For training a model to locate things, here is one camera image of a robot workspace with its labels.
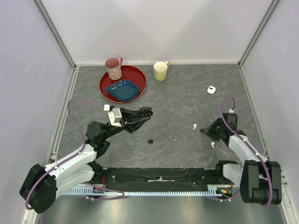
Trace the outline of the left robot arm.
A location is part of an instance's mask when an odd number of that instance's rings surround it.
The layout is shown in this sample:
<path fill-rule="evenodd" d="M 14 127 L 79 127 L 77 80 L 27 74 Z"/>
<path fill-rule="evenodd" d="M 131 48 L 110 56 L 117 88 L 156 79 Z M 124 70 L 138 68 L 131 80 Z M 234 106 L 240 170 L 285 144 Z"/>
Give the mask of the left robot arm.
<path fill-rule="evenodd" d="M 107 139 L 122 131 L 133 134 L 153 115 L 149 106 L 134 111 L 106 105 L 106 110 L 109 122 L 89 123 L 77 150 L 46 166 L 36 164 L 30 168 L 19 191 L 27 210 L 41 214 L 71 188 L 85 182 L 99 183 L 103 168 L 96 160 L 109 148 Z"/>

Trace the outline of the black earbud charging case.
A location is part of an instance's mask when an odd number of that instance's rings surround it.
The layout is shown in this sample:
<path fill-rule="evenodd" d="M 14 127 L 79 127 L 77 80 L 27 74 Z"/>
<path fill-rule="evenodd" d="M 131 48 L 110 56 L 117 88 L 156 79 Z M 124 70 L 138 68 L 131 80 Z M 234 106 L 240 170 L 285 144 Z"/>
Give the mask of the black earbud charging case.
<path fill-rule="evenodd" d="M 137 117 L 141 118 L 141 117 L 151 117 L 153 115 L 153 113 L 137 113 Z"/>

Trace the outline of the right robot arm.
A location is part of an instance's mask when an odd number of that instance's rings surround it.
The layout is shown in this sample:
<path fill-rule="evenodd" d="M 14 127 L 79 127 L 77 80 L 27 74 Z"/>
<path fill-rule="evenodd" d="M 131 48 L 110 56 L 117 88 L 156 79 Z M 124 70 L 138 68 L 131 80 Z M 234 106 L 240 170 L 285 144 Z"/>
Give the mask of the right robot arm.
<path fill-rule="evenodd" d="M 245 203 L 279 205 L 282 201 L 281 167 L 261 155 L 249 142 L 246 134 L 237 128 L 237 115 L 224 112 L 201 132 L 213 141 L 223 141 L 243 163 L 220 161 L 214 171 L 218 183 L 232 181 L 239 187 Z"/>

